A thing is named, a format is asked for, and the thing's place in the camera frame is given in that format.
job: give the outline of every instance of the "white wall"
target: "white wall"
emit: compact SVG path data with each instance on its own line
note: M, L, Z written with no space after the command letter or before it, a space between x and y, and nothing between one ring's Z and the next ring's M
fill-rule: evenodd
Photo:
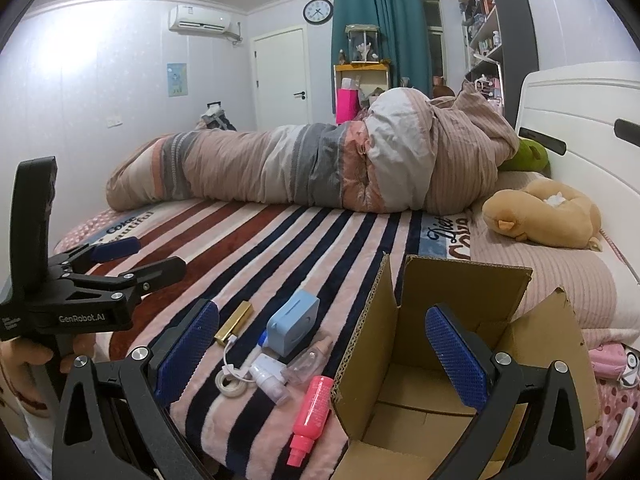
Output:
M168 30L172 2L108 0L23 20L0 53L0 279L16 165L55 155L50 245L106 208L104 184L135 147L193 129L221 100L238 129L255 127L248 41ZM167 95L166 64L188 64L188 96ZM120 116L122 126L106 127Z
M255 38L287 27L306 27L310 79L311 120L315 123L333 123L331 98L331 31L332 21L322 25L308 25L302 9L309 0L290 0L282 4L249 14L247 36Z
M302 10L309 0L287 0L249 13L247 36L254 38L276 30L305 25L309 45L312 121L333 123L331 90L331 34L332 22L308 25ZM447 85L458 91L465 77L465 47L462 14L458 0L440 0L442 26L446 43Z
M591 61L640 61L606 0L529 0L540 70Z
M447 86L458 93L466 75L465 39L458 0L440 0L440 16L444 29Z

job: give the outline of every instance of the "pink bag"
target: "pink bag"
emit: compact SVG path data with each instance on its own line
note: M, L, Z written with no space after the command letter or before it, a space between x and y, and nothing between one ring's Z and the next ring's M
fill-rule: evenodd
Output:
M620 343L605 343L589 350L589 358L598 378L617 380L626 369L625 348Z
M346 121L353 121L359 111L358 91L338 88L338 97L335 103L335 123L342 124Z

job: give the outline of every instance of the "blue gripper pad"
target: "blue gripper pad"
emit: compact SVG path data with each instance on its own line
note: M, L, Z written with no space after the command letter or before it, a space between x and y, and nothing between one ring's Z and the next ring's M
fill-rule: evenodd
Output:
M487 377L455 327L432 306L424 317L424 329L449 380L465 406L482 411L487 401Z
M149 382L160 406L180 398L220 324L218 306L199 300L180 324L168 329L153 346Z
M136 254L140 250L140 240L135 236L121 238L106 244L97 244L91 251L91 261L94 264L103 264L125 256Z

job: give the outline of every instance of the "crown molding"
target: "crown molding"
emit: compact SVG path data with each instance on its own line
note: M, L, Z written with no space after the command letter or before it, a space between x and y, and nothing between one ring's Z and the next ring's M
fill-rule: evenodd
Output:
M28 20L29 18L33 18L34 16L38 16L40 14L44 14L45 12L51 12L52 10L64 9L65 7L72 7L76 5L82 4L90 4L94 2L111 2L117 0L56 0L54 2L43 4L33 9L30 9L23 17L23 20ZM241 16L246 16L247 12L242 9L238 9L237 7L231 7L225 4L221 4L218 2L214 2L212 0L146 0L152 2L171 2L175 4L196 4L201 7L212 7L215 9L224 10L226 12L231 12L232 14L240 14Z

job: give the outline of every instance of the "rolled-up blanket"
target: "rolled-up blanket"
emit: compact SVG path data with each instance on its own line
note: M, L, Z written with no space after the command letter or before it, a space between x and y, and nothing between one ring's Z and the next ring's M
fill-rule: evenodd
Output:
M518 137L470 83L430 101L384 92L362 121L266 132L195 130L152 140L116 169L116 210L210 198L296 203L361 212L462 211L495 185Z

